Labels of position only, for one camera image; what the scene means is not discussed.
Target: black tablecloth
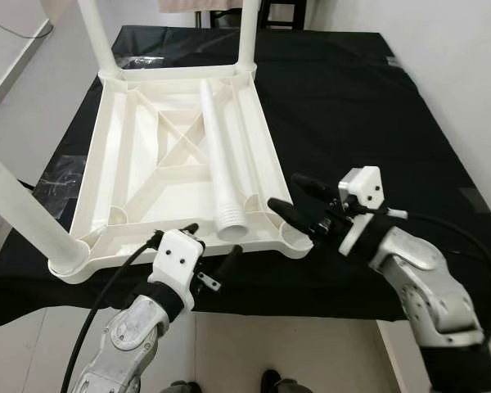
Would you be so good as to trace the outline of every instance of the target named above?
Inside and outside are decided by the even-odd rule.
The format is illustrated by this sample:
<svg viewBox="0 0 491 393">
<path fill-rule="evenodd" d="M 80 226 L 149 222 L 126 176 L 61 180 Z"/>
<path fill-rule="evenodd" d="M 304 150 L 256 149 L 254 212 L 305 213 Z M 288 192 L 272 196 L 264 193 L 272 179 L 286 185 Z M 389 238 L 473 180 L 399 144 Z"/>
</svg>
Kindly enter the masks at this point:
<svg viewBox="0 0 491 393">
<path fill-rule="evenodd" d="M 163 56 L 164 66 L 206 66 L 232 64 L 237 48 L 236 30 L 125 26 L 114 52 Z M 256 61 L 255 84 L 286 180 L 299 171 L 335 185 L 353 167 L 378 165 L 390 206 L 448 219 L 491 250 L 491 214 L 478 213 L 471 203 L 475 185 L 379 34 L 260 31 Z M 87 155 L 101 89 L 95 80 L 48 173 L 62 156 Z M 319 204 L 291 185 L 290 190 L 298 206 L 320 215 Z M 74 207 L 70 200 L 61 216 L 66 228 Z M 479 316 L 490 311 L 491 279 L 472 246 L 427 224 L 401 225 L 446 251 L 449 268 L 470 292 Z M 212 257 L 206 263 L 220 260 Z M 129 289 L 150 271 L 150 265 L 133 266 L 115 285 L 109 304 L 120 307 Z M 112 272 L 105 269 L 82 284 L 65 284 L 12 231 L 0 253 L 0 325 L 41 307 L 89 307 Z M 202 293 L 196 309 L 403 318 L 394 290 L 381 276 L 351 264 L 329 246 L 313 249 L 302 260 L 274 251 L 243 255 L 223 293 Z"/>
</svg>

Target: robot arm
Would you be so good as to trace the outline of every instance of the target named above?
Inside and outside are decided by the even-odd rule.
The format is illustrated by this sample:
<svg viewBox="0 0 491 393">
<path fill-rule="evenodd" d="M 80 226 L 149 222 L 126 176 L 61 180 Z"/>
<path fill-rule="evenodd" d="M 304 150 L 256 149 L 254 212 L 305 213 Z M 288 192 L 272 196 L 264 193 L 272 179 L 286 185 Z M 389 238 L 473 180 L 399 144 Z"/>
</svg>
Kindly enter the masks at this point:
<svg viewBox="0 0 491 393">
<path fill-rule="evenodd" d="M 190 292 L 193 278 L 213 291 L 220 287 L 219 282 L 197 271 L 203 251 L 203 243 L 187 231 L 164 233 L 152 274 L 137 287 L 130 307 L 104 327 L 100 349 L 81 372 L 73 392 L 140 391 L 140 376 L 155 357 L 158 340 L 181 312 L 194 306 Z"/>
<path fill-rule="evenodd" d="M 469 294 L 449 273 L 442 253 L 385 216 L 371 213 L 384 201 L 379 169 L 352 169 L 338 192 L 302 175 L 292 180 L 327 203 L 326 217 L 310 223 L 287 202 L 272 199 L 269 206 L 314 241 L 340 242 L 339 252 L 348 260 L 382 274 L 401 300 L 434 390 L 491 391 L 491 354 L 482 327 Z M 399 218 L 407 214 L 385 212 Z"/>
</svg>

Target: plastic sheet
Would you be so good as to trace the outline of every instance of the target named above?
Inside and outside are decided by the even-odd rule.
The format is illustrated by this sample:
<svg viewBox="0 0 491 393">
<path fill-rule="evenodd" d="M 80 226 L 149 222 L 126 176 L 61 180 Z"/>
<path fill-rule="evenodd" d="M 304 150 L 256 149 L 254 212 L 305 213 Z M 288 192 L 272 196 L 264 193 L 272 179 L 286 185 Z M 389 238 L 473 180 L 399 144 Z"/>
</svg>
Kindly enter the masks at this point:
<svg viewBox="0 0 491 393">
<path fill-rule="evenodd" d="M 45 171 L 33 196 L 55 218 L 61 217 L 69 199 L 78 198 L 87 156 L 62 156 Z"/>
<path fill-rule="evenodd" d="M 125 70 L 161 68 L 164 66 L 164 58 L 158 56 L 125 56 L 117 57 L 116 64 Z"/>
</svg>

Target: white plastic tube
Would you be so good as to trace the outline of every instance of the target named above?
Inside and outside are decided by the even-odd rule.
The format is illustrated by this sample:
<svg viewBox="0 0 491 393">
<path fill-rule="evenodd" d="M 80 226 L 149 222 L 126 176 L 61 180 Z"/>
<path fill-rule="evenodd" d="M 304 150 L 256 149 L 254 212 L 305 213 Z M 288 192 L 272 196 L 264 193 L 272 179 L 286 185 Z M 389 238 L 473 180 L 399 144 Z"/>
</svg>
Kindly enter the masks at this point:
<svg viewBox="0 0 491 393">
<path fill-rule="evenodd" d="M 200 100 L 216 202 L 214 222 L 218 230 L 218 237 L 233 242 L 247 234 L 247 221 L 244 210 L 236 199 L 235 188 L 227 167 L 226 153 L 223 149 L 213 92 L 207 79 L 202 79 L 200 82 Z"/>
<path fill-rule="evenodd" d="M 0 162 L 0 215 L 65 274 L 88 259 L 89 247 L 74 240 Z"/>
<path fill-rule="evenodd" d="M 121 69 L 116 65 L 115 57 L 111 51 L 104 25 L 101 22 L 100 12 L 98 12 L 97 0 L 79 0 L 79 5 L 92 49 L 100 66 L 99 75 L 110 77 L 120 75 Z"/>
<path fill-rule="evenodd" d="M 256 70 L 255 41 L 256 24 L 259 17 L 259 0 L 244 0 L 240 26 L 240 48 L 237 68 L 242 71 Z"/>
</svg>

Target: black cable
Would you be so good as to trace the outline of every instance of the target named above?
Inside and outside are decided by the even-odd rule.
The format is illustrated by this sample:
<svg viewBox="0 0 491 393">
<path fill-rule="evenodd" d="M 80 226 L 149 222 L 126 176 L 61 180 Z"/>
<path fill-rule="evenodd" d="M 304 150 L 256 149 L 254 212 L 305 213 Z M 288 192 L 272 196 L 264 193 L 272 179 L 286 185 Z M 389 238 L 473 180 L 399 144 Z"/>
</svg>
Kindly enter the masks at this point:
<svg viewBox="0 0 491 393">
<path fill-rule="evenodd" d="M 15 35 L 16 37 L 20 37 L 20 38 L 41 39 L 41 38 L 47 37 L 50 33 L 52 33 L 52 31 L 55 29 L 55 27 L 53 25 L 51 25 L 51 28 L 49 29 L 49 31 L 47 31 L 44 34 L 35 35 L 33 37 L 29 36 L 29 35 L 23 35 L 23 34 L 17 33 L 15 30 L 8 29 L 6 26 L 4 26 L 2 24 L 0 24 L 0 29 L 6 30 L 8 33 L 11 33 L 11 34 Z"/>
<path fill-rule="evenodd" d="M 484 244 L 479 239 L 477 239 L 471 233 L 467 232 L 465 229 L 462 229 L 462 228 L 458 227 L 457 225 L 450 223 L 444 219 L 439 219 L 437 217 L 433 217 L 430 215 L 424 215 L 421 213 L 408 212 L 408 218 L 409 219 L 417 219 L 420 221 L 426 221 L 428 223 L 439 225 L 441 227 L 449 229 L 449 230 L 459 234 L 460 236 L 464 237 L 467 241 L 472 243 L 480 251 L 480 253 L 482 253 L 482 255 L 484 256 L 484 260 L 488 264 L 489 271 L 491 273 L 491 253 L 489 252 L 489 250 L 484 246 Z M 489 340 L 491 339 L 491 317 L 489 319 L 488 325 L 489 325 L 489 327 L 484 328 L 484 337 L 485 337 L 484 344 L 488 344 Z"/>
<path fill-rule="evenodd" d="M 480 262 L 484 262 L 484 257 L 481 255 L 471 254 L 469 252 L 462 252 L 459 250 L 451 250 L 448 248 L 443 248 L 443 247 L 438 247 L 438 246 L 437 246 L 437 248 L 440 251 L 442 251 L 442 254 L 452 254 L 452 255 L 457 255 L 457 256 L 464 257 L 464 258 L 469 258 L 470 260 L 478 260 Z"/>
<path fill-rule="evenodd" d="M 24 186 L 25 188 L 27 188 L 28 190 L 30 191 L 34 191 L 34 186 L 30 185 L 30 184 L 27 184 L 26 182 L 22 182 L 20 179 L 18 179 L 18 181 L 20 182 L 20 184 L 22 186 Z"/>
<path fill-rule="evenodd" d="M 69 383 L 73 374 L 74 365 L 76 364 L 76 360 L 79 357 L 80 348 L 82 348 L 83 341 L 88 334 L 88 330 L 91 327 L 92 320 L 95 318 L 97 311 L 100 309 L 100 306 L 104 301 L 104 297 L 106 297 L 106 293 L 110 290 L 113 283 L 122 275 L 122 273 L 124 273 L 126 268 L 132 262 L 134 262 L 135 259 L 138 258 L 138 256 L 140 256 L 142 252 L 144 252 L 148 248 L 158 248 L 163 235 L 163 232 L 157 231 L 155 235 L 146 242 L 146 244 L 141 246 L 138 250 L 134 251 L 133 254 L 129 256 L 129 258 L 124 262 L 124 264 L 116 270 L 115 274 L 113 274 L 113 276 L 101 290 L 100 295 L 98 295 L 97 299 L 92 305 L 91 311 L 89 311 L 88 317 L 85 319 L 79 336 L 74 343 L 73 351 L 71 352 L 67 368 L 65 369 L 64 381 L 62 382 L 62 388 L 60 389 L 61 393 L 67 393 L 67 390 L 69 389 Z"/>
</svg>

